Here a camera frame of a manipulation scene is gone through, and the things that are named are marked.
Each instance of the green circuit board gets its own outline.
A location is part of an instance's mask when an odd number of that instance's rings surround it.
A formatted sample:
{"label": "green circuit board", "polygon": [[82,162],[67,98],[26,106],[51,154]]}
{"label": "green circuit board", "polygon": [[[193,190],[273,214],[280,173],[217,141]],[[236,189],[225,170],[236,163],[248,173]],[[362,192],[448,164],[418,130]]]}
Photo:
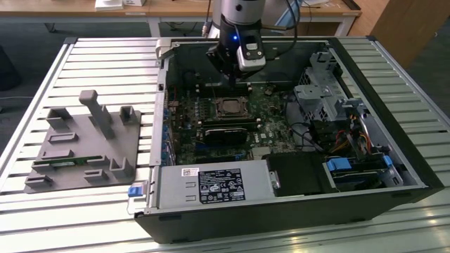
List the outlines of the green circuit board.
{"label": "green circuit board", "polygon": [[274,92],[266,94],[268,85],[254,85],[253,93],[248,97],[226,98],[246,101],[246,112],[240,116],[261,119],[258,131],[249,132],[246,143],[240,146],[209,148],[198,138],[197,123],[205,119],[218,117],[217,99],[201,99],[187,92],[177,108],[173,110],[173,126],[175,133],[177,164],[197,164],[199,160],[214,158],[233,159],[234,161],[254,160],[253,148],[269,147],[272,153],[296,151],[296,142],[289,134],[289,125],[282,109],[285,101]]}

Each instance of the desk leg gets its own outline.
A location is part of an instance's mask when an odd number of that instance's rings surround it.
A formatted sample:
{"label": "desk leg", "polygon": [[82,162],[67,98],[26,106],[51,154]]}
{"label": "desk leg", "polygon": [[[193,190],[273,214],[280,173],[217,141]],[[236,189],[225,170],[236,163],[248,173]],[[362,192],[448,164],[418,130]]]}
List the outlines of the desk leg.
{"label": "desk leg", "polygon": [[341,22],[338,29],[337,29],[337,33],[336,33],[337,37],[348,36],[354,19],[356,17],[353,16],[344,18],[344,21]]}
{"label": "desk leg", "polygon": [[149,18],[149,27],[150,27],[150,32],[151,32],[153,37],[162,37],[159,17]]}
{"label": "desk leg", "polygon": [[57,32],[55,23],[45,23],[45,26],[46,26],[50,33]]}

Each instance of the slotted aluminum surface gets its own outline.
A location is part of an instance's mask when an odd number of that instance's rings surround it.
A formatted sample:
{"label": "slotted aluminum surface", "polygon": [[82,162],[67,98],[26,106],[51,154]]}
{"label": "slotted aluminum surface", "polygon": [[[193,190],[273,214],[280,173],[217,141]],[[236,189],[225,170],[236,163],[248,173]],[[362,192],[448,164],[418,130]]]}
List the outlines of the slotted aluminum surface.
{"label": "slotted aluminum surface", "polygon": [[[114,186],[25,194],[25,180],[46,137],[51,107],[87,113],[78,102],[83,89],[97,89],[109,111],[133,105],[143,112],[137,180],[150,169],[154,92],[158,66],[154,38],[79,39],[66,45],[38,94],[37,110],[0,178],[0,252],[443,252],[450,246],[450,133],[447,117],[422,91],[365,38],[342,38],[357,64],[447,189],[416,204],[394,208],[368,222],[261,235],[159,245],[127,212],[127,188]],[[350,91],[358,96],[349,79]]]}

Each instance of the cpu socket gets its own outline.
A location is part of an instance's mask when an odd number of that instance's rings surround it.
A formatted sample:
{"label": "cpu socket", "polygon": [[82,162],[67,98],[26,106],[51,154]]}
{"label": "cpu socket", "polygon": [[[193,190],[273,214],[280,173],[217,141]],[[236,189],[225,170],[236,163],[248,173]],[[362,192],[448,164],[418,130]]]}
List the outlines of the cpu socket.
{"label": "cpu socket", "polygon": [[220,98],[217,102],[217,115],[220,119],[242,119],[249,118],[248,99],[241,98]]}

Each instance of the warning label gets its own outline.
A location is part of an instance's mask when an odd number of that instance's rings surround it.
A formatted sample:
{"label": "warning label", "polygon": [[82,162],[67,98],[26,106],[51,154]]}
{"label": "warning label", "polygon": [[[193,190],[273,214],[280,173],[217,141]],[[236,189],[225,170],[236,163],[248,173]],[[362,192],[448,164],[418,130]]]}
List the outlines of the warning label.
{"label": "warning label", "polygon": [[241,169],[198,172],[201,203],[246,200]]}

